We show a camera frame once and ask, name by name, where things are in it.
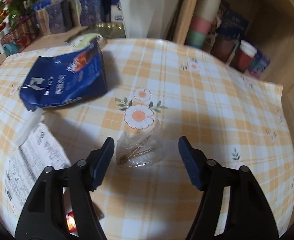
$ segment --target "orange flower center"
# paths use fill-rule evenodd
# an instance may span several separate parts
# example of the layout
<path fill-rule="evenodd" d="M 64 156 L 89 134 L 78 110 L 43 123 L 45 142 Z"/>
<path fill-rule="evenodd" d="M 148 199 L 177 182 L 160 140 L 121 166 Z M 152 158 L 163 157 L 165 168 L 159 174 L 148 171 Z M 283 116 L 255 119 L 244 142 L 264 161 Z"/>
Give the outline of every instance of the orange flower center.
<path fill-rule="evenodd" d="M 146 93 L 144 91 L 140 91 L 138 93 L 138 95 L 141 97 L 141 98 L 145 98 L 146 97 Z"/>
<path fill-rule="evenodd" d="M 133 119 L 137 122 L 141 122 L 142 120 L 145 120 L 146 114 L 143 111 L 135 111 L 133 112 Z"/>

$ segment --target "red wrapper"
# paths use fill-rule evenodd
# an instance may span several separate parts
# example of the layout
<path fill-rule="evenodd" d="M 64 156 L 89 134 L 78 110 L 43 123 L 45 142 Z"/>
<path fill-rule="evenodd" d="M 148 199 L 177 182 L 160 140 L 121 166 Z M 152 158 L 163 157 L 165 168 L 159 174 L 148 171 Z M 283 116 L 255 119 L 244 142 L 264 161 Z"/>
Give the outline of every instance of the red wrapper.
<path fill-rule="evenodd" d="M 77 228 L 76 228 L 76 223 L 74 219 L 74 213 L 72 211 L 66 214 L 66 221 L 67 221 L 69 232 L 70 233 L 76 232 Z"/>

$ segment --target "tablecloth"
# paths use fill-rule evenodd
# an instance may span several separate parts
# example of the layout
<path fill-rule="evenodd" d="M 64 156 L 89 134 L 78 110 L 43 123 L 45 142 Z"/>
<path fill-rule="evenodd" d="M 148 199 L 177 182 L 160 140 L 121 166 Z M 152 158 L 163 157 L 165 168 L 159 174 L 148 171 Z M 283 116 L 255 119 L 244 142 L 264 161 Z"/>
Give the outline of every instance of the tablecloth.
<path fill-rule="evenodd" d="M 5 163 L 15 134 L 29 118 L 19 88 L 38 56 L 70 46 L 20 53 L 0 67 L 0 219 L 14 233 L 18 216 L 8 204 Z M 139 132 L 159 119 L 165 158 L 141 170 L 120 171 L 113 157 L 92 198 L 102 210 L 108 239 L 185 239 L 202 193 L 191 185 L 178 138 L 221 165 L 247 165 L 261 185 L 280 234 L 294 203 L 294 152 L 282 106 L 282 86 L 260 82 L 200 50 L 160 40 L 109 40 L 103 49 L 109 92 L 63 109 L 47 110 L 45 123 L 71 162 L 100 148 L 107 136 Z M 225 188 L 216 234 L 224 229 Z"/>

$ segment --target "blue coffee bag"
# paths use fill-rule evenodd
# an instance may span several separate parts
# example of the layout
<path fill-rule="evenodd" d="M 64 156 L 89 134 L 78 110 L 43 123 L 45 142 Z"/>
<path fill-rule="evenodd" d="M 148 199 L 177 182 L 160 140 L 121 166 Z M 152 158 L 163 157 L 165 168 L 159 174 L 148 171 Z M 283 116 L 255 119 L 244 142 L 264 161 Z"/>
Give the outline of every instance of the blue coffee bag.
<path fill-rule="evenodd" d="M 64 106 L 107 92 L 103 55 L 94 40 L 87 48 L 57 57 L 39 57 L 20 98 L 27 110 Z"/>

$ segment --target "instruction sheet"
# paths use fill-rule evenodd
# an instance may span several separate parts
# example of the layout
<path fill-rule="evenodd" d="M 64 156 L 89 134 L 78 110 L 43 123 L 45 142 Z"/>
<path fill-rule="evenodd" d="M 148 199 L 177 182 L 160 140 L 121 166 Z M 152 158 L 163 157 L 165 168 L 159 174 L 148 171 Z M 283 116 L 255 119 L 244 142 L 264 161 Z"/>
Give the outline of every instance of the instruction sheet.
<path fill-rule="evenodd" d="M 7 163 L 5 188 L 15 215 L 20 215 L 32 187 L 46 166 L 58 170 L 70 167 L 71 163 L 60 143 L 40 122 Z"/>

